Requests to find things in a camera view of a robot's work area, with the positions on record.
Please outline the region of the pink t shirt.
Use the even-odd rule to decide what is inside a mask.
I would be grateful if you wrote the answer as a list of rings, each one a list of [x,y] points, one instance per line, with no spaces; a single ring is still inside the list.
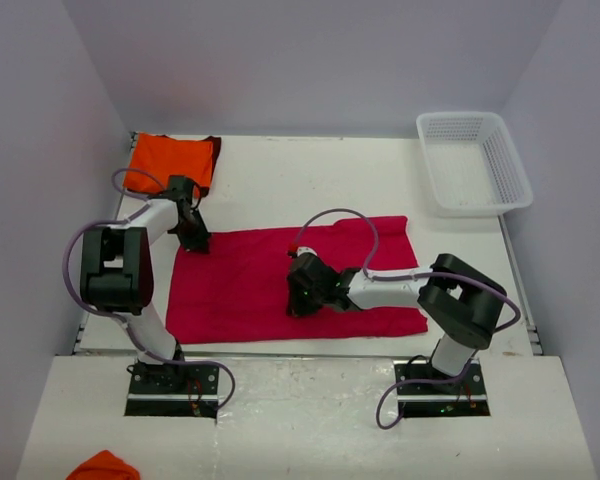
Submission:
[[[409,269],[418,261],[407,236],[404,216],[374,217],[369,222],[345,218],[311,226],[304,246],[336,270],[362,264],[378,230],[380,245],[371,266]],[[209,254],[179,250],[175,257],[166,328],[182,344],[240,343],[299,339],[403,337],[427,331],[417,309],[379,308],[315,315],[287,315],[287,254],[295,227],[216,233]]]

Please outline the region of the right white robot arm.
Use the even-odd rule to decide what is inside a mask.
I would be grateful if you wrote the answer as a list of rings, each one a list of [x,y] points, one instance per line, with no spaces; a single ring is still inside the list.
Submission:
[[[490,346],[509,301],[501,285],[451,254],[439,255],[428,268],[384,271],[337,271],[310,248],[291,258],[287,285],[293,316],[324,307],[342,313],[380,308],[426,312],[444,332],[426,368],[428,385],[439,393],[457,386],[470,358]]]

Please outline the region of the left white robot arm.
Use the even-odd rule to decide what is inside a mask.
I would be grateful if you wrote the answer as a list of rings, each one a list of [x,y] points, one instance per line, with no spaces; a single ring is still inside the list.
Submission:
[[[199,190],[193,179],[172,175],[165,188],[129,217],[93,222],[77,235],[82,240],[78,300],[89,313],[112,319],[126,333],[137,360],[155,366],[152,380],[167,393],[186,385],[188,362],[153,304],[151,246],[173,235],[186,252],[210,252]]]

